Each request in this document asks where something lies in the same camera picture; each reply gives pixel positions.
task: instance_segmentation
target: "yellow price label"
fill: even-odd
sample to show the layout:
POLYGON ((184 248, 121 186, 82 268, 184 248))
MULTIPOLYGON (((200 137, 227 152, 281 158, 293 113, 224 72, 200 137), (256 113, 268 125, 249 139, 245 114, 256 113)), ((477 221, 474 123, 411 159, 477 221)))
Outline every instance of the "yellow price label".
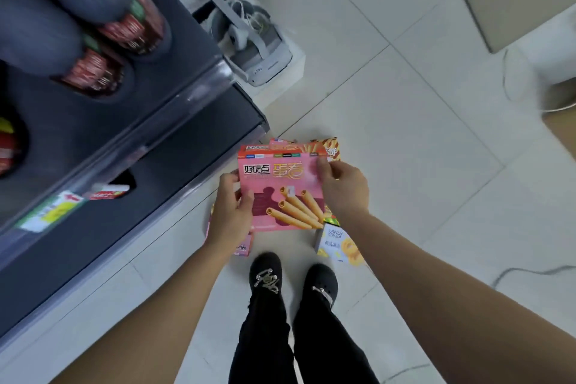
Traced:
POLYGON ((56 220, 60 219, 62 216, 64 216, 66 213, 68 213, 68 211, 75 208, 77 205, 78 205, 77 202, 70 202, 70 201, 60 202, 60 204, 58 204, 50 211, 48 211, 44 216, 42 216, 42 220, 44 220, 46 223, 53 223, 56 220))

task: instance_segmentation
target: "person's right hand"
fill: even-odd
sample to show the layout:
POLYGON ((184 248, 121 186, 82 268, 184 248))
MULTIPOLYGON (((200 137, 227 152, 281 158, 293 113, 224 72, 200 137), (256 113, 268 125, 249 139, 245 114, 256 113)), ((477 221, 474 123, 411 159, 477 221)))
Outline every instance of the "person's right hand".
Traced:
POLYGON ((324 201, 337 219, 368 212, 368 180, 359 169, 342 161, 328 162, 321 156, 318 158, 318 174, 324 201))

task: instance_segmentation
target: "black shoe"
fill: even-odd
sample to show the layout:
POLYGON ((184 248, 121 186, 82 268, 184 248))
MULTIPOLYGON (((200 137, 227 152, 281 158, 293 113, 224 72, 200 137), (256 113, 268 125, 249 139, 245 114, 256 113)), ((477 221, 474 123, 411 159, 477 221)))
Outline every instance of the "black shoe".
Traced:
POLYGON ((258 255, 250 266, 250 288, 252 294, 257 288, 267 288, 272 293, 282 291, 282 263, 274 252, 258 255))
POLYGON ((304 280, 302 298, 317 296, 332 309, 338 296, 338 279, 334 271, 324 264, 314 264, 304 280))

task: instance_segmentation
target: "forearm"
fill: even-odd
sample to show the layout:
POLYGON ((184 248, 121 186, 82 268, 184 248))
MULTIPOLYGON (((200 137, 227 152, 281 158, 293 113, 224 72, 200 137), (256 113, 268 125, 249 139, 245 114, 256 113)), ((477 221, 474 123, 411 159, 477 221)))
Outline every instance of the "forearm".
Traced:
POLYGON ((338 217, 449 384, 576 382, 576 340, 367 213, 338 217))
POLYGON ((172 384, 230 254, 203 246, 54 384, 172 384))

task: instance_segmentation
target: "person's left arm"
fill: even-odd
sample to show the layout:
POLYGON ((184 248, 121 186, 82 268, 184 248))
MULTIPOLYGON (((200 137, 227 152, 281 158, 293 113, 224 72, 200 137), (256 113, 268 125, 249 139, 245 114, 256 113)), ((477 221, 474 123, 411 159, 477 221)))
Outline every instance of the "person's left arm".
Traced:
POLYGON ((176 380, 216 278, 252 224, 254 194, 245 194, 238 203, 235 182, 235 174, 220 177, 202 247, 52 384, 172 384, 176 380))

